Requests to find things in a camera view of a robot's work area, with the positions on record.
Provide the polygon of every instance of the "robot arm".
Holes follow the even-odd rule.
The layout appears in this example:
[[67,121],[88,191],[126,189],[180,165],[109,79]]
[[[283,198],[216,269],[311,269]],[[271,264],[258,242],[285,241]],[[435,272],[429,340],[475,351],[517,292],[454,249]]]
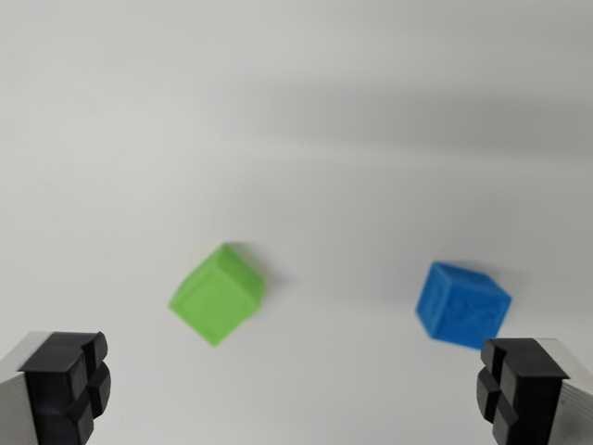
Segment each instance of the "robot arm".
[[102,333],[33,332],[0,361],[0,445],[84,445],[111,377]]
[[489,339],[482,362],[478,406],[498,445],[593,443],[593,375],[559,340]]

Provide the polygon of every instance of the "textured blue surface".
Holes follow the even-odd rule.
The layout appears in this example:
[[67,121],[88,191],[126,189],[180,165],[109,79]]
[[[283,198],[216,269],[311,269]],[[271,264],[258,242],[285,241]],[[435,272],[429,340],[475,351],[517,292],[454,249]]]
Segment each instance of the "textured blue surface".
[[510,304],[488,275],[435,262],[416,313],[430,337],[481,349],[497,336]]

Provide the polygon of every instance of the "cube face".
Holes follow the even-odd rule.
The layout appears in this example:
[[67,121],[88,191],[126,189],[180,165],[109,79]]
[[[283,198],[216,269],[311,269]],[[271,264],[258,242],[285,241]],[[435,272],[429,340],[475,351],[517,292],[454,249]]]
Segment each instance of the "cube face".
[[489,276],[434,263],[417,312],[432,338],[481,349],[497,335],[510,304]]
[[258,308],[263,290],[263,279],[222,245],[187,277],[170,308],[215,346]]
[[431,337],[439,327],[450,290],[451,281],[449,278],[439,268],[431,267],[416,308],[416,313]]

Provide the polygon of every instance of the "white table surface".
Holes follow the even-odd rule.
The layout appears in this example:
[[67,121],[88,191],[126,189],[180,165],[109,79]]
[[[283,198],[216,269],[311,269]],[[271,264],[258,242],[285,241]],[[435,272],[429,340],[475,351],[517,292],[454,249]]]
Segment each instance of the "white table surface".
[[[491,273],[500,334],[593,370],[593,4],[0,3],[0,351],[102,330],[89,443],[494,444],[479,353],[414,315]],[[216,349],[167,302],[220,242],[269,279]]]

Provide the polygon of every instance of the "black rubber pad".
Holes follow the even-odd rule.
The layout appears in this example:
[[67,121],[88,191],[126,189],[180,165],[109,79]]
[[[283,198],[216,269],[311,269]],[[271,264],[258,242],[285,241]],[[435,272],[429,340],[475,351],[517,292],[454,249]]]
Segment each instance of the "black rubber pad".
[[107,407],[111,376],[102,333],[52,334],[20,368],[39,445],[84,445]]
[[547,445],[568,375],[532,338],[489,339],[482,361],[478,406],[498,445]]

